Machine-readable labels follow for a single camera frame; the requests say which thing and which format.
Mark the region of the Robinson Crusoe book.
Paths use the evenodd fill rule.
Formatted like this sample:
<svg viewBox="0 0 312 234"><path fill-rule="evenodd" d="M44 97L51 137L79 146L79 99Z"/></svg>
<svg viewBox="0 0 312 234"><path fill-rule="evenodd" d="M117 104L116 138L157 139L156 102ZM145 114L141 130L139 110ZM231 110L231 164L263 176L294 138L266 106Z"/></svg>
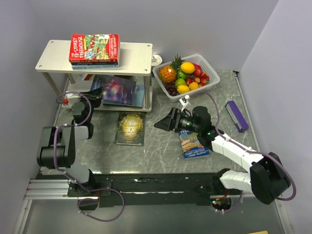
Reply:
<svg viewBox="0 0 312 234"><path fill-rule="evenodd" d="M102 87L103 104L133 106L136 82L110 75L95 75L91 91Z"/></svg>

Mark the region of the light blue 143-Storey Treehouse book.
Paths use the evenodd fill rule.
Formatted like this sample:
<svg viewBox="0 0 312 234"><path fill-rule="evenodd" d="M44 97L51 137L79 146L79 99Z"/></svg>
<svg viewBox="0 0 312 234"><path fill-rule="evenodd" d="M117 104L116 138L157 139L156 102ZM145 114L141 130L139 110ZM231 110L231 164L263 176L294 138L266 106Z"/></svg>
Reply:
<svg viewBox="0 0 312 234"><path fill-rule="evenodd" d="M72 65L73 70L118 69L118 65Z"/></svg>

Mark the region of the Little Women book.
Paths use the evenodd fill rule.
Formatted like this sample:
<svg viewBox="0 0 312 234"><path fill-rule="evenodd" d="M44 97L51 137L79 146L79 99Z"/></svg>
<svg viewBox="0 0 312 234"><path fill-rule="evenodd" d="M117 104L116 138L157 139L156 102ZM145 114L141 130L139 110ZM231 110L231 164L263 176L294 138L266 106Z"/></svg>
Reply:
<svg viewBox="0 0 312 234"><path fill-rule="evenodd" d="M77 63L71 63L72 66L78 66L78 65L112 65L112 66L119 66L118 62L77 62Z"/></svg>

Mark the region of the red 13-Storey Treehouse book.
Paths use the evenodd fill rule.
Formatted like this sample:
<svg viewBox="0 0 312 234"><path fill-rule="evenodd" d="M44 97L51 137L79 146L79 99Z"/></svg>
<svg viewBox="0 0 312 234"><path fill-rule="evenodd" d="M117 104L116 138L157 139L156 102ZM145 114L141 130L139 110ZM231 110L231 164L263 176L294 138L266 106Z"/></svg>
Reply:
<svg viewBox="0 0 312 234"><path fill-rule="evenodd" d="M119 62L119 34L73 34L71 37L69 61L79 63L112 63Z"/></svg>

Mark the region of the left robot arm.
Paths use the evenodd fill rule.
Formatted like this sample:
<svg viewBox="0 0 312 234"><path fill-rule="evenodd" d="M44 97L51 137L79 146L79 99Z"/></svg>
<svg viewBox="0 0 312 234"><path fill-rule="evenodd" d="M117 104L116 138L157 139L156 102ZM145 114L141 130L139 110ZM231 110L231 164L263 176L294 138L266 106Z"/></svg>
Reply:
<svg viewBox="0 0 312 234"><path fill-rule="evenodd" d="M63 173L86 196L96 192L94 175L90 169L76 161L76 140L91 139L94 126L91 123L94 109L101 105L103 88L89 92L74 92L79 97L71 109L71 124L44 127L39 141L37 163L50 170Z"/></svg>

